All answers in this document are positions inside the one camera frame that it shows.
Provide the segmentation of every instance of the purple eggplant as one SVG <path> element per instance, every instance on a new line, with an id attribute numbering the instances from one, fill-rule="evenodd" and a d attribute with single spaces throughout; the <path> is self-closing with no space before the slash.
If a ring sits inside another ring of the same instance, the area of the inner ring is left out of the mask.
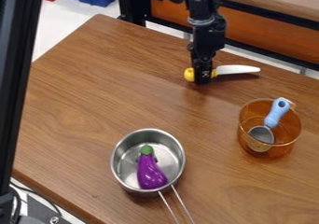
<path id="1" fill-rule="evenodd" d="M 156 164 L 154 149 L 143 146 L 137 167 L 137 179 L 141 189 L 157 189 L 168 183 L 166 175 Z"/>

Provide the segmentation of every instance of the metal pot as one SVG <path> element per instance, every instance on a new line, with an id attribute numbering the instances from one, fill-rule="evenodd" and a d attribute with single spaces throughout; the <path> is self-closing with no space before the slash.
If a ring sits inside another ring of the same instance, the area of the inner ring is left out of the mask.
<path id="1" fill-rule="evenodd" d="M 158 166 L 168 178 L 168 184 L 159 189 L 140 189 L 139 187 L 136 174 L 137 162 L 139 150 L 144 145 L 154 148 Z M 159 195 L 172 214 L 175 222 L 179 223 L 172 208 L 162 195 L 162 192 L 172 189 L 191 222 L 195 223 L 173 186 L 183 173 L 185 164 L 185 151 L 178 140 L 169 133 L 158 129 L 142 129 L 129 133 L 117 143 L 111 157 L 112 173 L 125 190 L 144 197 Z"/>

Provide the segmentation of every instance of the pot handle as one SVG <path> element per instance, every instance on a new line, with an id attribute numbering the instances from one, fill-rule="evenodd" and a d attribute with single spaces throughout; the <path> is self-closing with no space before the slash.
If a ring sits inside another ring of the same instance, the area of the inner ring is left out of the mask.
<path id="1" fill-rule="evenodd" d="M 183 200 L 182 200 L 181 197 L 179 196 L 179 194 L 178 194 L 176 188 L 175 188 L 173 185 L 171 185 L 171 188 L 172 188 L 173 192 L 175 193 L 175 196 L 177 197 L 178 202 L 181 203 L 181 205 L 182 205 L 182 207 L 183 207 L 185 213 L 187 214 L 187 216 L 188 216 L 190 222 L 191 222 L 192 224 L 196 224 L 195 221 L 194 221 L 194 219 L 193 219 L 193 217 L 192 217 L 191 214 L 189 213 L 187 207 L 185 206 Z M 171 206 L 167 203 L 166 199 L 164 198 L 163 194 L 162 194 L 160 191 L 159 191 L 159 196 L 160 196 L 161 199 L 164 201 L 164 203 L 165 203 L 167 209 L 170 211 L 170 213 L 171 213 L 171 215 L 172 215 L 174 221 L 176 222 L 176 224 L 180 224 L 180 222 L 178 221 L 177 216 L 176 216 L 176 214 L 174 213 L 173 209 L 172 209 Z"/>

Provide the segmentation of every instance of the gray surface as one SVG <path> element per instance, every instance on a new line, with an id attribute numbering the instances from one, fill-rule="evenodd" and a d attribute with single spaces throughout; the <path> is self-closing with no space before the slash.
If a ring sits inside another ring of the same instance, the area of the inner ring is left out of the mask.
<path id="1" fill-rule="evenodd" d="M 41 220 L 44 224 L 71 224 L 62 217 L 59 217 L 59 214 L 30 196 L 28 196 L 28 217 L 34 217 Z"/>

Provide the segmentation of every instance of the floor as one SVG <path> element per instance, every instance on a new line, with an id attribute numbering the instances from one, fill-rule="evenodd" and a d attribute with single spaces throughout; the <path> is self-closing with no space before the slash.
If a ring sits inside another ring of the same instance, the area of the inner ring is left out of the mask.
<path id="1" fill-rule="evenodd" d="M 89 20 L 92 16 L 96 14 L 105 14 L 116 18 L 119 15 L 118 1 L 112 3 L 108 7 L 96 7 L 78 2 L 77 0 L 56 0 L 55 2 L 43 1 L 40 21 L 37 31 L 37 37 L 35 41 L 35 52 L 33 61 L 38 59 L 49 49 L 58 44 L 65 37 L 70 35 L 75 29 L 77 29 L 84 22 Z M 175 29 L 163 27 L 155 23 L 149 22 L 147 27 L 150 29 L 155 29 L 163 33 L 174 35 L 183 38 L 183 33 Z M 298 73 L 300 67 L 293 65 L 291 63 L 284 63 L 269 57 L 265 57 L 253 52 L 246 50 L 226 46 L 225 51 L 247 57 L 262 63 L 267 63 L 269 65 L 277 66 L 291 72 Z M 306 75 L 309 77 L 314 77 L 319 79 L 319 72 L 313 70 L 307 70 Z M 24 215 L 28 214 L 28 204 L 27 204 L 27 192 L 20 191 L 19 193 L 23 200 L 23 206 L 21 212 Z M 35 199 L 41 202 L 46 207 L 51 208 L 51 206 L 33 195 Z M 62 210 L 62 215 L 69 223 L 83 224 L 82 221 L 76 219 L 72 215 Z M 62 223 L 56 219 L 52 219 L 48 222 L 50 224 Z"/>

